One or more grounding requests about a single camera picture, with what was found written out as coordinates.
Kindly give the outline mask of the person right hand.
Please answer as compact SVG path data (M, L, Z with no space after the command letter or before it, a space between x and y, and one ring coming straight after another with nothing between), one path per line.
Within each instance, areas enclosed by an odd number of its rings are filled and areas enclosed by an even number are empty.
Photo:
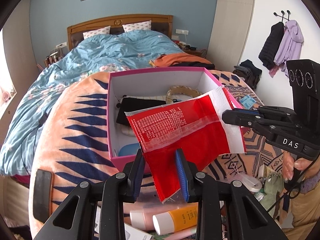
M298 171L304 171L312 161L300 158L295 160L291 154L287 151L283 153L283 168L282 175L285 181L289 181L293 178L294 169Z

